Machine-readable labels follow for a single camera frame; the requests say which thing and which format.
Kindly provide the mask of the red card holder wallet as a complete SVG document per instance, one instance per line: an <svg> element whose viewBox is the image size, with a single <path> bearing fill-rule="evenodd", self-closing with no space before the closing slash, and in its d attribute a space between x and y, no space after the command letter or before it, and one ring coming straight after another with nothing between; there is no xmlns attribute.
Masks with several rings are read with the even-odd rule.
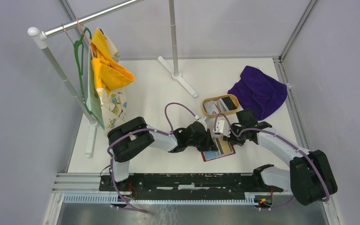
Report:
<svg viewBox="0 0 360 225"><path fill-rule="evenodd" d="M222 137L215 138L214 141L217 147L217 151L201 152L201 156L204 162L227 157L236 153L234 144L224 141Z"/></svg>

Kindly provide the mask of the gold VIP card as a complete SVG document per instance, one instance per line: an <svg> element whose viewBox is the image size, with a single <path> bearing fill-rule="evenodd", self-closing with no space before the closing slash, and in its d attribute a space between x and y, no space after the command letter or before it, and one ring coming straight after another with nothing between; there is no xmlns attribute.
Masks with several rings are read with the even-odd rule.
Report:
<svg viewBox="0 0 360 225"><path fill-rule="evenodd" d="M222 137L216 138L215 142L220 156L231 155L234 153L232 145L229 142L224 141Z"/></svg>

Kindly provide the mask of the oval wooden tray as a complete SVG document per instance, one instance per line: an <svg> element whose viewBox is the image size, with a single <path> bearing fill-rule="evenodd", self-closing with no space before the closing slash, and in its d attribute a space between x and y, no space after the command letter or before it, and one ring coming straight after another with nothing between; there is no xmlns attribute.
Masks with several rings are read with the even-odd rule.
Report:
<svg viewBox="0 0 360 225"><path fill-rule="evenodd" d="M224 103L222 102L221 98L224 98L224 97L227 97L227 96L229 96L232 99L232 101L235 103L235 105L237 106L236 110L229 111L228 109L226 109L226 107L225 107ZM219 108L220 113L223 113L224 115L234 114L234 113L237 112L237 110L240 107L240 103L239 103L237 97L234 96L233 94L225 94L225 95L218 96L218 97L207 98L207 99L203 100L203 102L202 102L202 111L207 117L209 117L211 119L215 118L219 113L214 114L214 115L207 114L207 112L206 112L206 110L205 110L205 108L203 106L203 103L206 102L206 101L210 101L210 100L214 100L216 102L216 105Z"/></svg>

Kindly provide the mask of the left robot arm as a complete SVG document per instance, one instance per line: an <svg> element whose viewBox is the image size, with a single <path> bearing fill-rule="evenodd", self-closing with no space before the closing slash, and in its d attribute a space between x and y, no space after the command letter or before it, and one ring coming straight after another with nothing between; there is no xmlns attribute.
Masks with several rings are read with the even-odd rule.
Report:
<svg viewBox="0 0 360 225"><path fill-rule="evenodd" d="M207 128L205 118L187 127L165 132L148 125L141 116L136 117L108 132L111 186L117 191L128 187L130 160L147 147L162 149L169 153L183 152L195 147L199 152L218 151Z"/></svg>

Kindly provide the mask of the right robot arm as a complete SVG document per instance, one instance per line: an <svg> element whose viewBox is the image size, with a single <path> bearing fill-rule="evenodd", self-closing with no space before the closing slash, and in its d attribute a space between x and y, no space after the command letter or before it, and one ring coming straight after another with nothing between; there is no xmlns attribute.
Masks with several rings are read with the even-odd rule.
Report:
<svg viewBox="0 0 360 225"><path fill-rule="evenodd" d="M215 133L223 140L242 146L254 142L281 159L289 167L280 169L266 164L253 170L252 186L264 191L269 186L290 191L294 198L307 206L316 201L328 202L338 191L331 166L321 150L308 150L283 137L265 121L259 122L251 109L236 113L238 122L215 120Z"/></svg>

